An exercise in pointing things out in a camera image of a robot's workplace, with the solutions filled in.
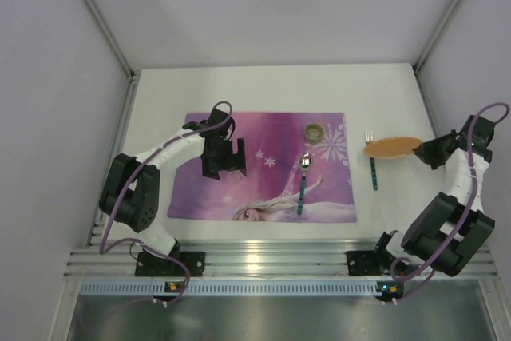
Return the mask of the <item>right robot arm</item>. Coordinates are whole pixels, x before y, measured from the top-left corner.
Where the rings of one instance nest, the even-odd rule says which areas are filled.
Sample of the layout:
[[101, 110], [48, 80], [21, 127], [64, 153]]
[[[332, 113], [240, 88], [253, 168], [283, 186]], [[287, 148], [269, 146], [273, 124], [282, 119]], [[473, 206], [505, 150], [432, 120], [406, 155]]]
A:
[[464, 211], [468, 212], [454, 238], [431, 263], [431, 267], [448, 276], [456, 276], [472, 259], [493, 232], [495, 221], [486, 216], [481, 205], [484, 173], [493, 153], [488, 146], [494, 136], [495, 123], [480, 117], [468, 138], [470, 116], [459, 132], [421, 143], [413, 154], [432, 169], [446, 170], [444, 189], [426, 206], [406, 233], [383, 233], [376, 245], [379, 269], [387, 273], [398, 257], [390, 247], [401, 241], [404, 252], [420, 260], [428, 260], [442, 245], [452, 229], [458, 226]]

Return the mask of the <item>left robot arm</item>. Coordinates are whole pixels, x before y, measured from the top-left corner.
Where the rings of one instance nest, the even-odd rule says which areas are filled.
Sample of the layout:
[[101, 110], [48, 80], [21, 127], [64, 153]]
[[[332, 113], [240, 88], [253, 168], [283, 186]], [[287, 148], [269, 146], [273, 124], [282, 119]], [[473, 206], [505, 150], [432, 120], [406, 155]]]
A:
[[233, 149], [236, 123], [232, 105], [216, 103], [208, 118], [190, 121], [167, 141], [135, 156], [116, 155], [101, 191], [98, 208], [106, 214], [107, 225], [99, 253], [104, 255], [123, 243], [139, 244], [161, 259], [175, 255], [179, 242], [156, 218], [160, 205], [160, 177], [199, 158], [202, 176], [220, 179], [221, 172], [247, 174], [244, 139]]

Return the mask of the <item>purple Frozen placemat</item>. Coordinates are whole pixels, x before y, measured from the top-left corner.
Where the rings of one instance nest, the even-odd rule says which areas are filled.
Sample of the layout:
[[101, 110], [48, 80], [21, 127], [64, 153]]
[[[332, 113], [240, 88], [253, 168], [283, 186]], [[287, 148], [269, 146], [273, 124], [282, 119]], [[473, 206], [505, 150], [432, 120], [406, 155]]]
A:
[[[187, 220], [237, 220], [301, 224], [345, 224], [357, 220], [343, 113], [237, 112], [234, 137], [245, 140], [247, 176], [222, 172], [202, 176], [196, 158], [176, 171], [167, 215]], [[305, 141], [307, 124], [325, 136]], [[297, 215], [301, 157], [309, 152], [303, 213]]]

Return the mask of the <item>woven wicker plate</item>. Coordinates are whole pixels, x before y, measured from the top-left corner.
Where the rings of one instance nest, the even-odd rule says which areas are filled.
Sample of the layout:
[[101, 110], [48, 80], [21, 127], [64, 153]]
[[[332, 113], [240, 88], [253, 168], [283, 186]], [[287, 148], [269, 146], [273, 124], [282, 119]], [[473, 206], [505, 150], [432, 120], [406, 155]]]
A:
[[395, 159], [413, 155], [421, 144], [417, 137], [387, 137], [366, 145], [364, 154], [375, 159]]

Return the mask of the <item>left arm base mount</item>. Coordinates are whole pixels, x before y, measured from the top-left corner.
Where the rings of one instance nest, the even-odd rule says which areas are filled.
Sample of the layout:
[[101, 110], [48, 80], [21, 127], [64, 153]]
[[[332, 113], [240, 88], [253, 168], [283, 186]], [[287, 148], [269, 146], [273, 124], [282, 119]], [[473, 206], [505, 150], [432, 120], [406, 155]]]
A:
[[[191, 277], [200, 277], [204, 273], [205, 258], [204, 252], [181, 252], [178, 260], [189, 270]], [[185, 276], [185, 270], [176, 263], [143, 251], [137, 255], [134, 274], [137, 277], [179, 277]]]

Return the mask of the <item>spoon with teal handle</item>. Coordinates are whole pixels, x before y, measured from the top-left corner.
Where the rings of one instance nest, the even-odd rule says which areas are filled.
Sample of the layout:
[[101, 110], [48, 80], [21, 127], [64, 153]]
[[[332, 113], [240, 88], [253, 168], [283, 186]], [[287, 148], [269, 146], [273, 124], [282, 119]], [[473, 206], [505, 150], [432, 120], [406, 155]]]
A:
[[309, 152], [306, 152], [302, 155], [299, 167], [302, 172], [301, 185], [299, 190], [299, 199], [298, 199], [298, 207], [297, 207], [297, 215], [301, 216], [303, 213], [303, 204], [304, 204], [304, 195], [307, 183], [307, 173], [311, 168], [312, 164], [312, 156]]

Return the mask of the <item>fork with teal handle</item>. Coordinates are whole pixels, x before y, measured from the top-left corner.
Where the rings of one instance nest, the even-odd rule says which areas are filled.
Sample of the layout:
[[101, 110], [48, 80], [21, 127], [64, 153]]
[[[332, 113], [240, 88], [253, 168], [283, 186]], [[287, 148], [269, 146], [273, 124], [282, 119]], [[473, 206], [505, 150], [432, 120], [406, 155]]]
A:
[[[365, 144], [369, 145], [374, 141], [374, 134], [371, 131], [365, 132]], [[378, 191], [378, 178], [376, 173], [375, 160], [373, 157], [370, 157], [370, 171], [371, 171], [371, 180], [372, 187], [374, 191]]]

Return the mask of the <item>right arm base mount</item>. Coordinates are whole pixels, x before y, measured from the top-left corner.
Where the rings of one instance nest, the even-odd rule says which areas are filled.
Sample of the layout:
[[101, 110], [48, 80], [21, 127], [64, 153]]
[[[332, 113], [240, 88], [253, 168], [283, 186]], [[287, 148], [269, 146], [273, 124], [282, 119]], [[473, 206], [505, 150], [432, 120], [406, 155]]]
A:
[[346, 257], [349, 276], [388, 276], [396, 259], [387, 251], [349, 251]]

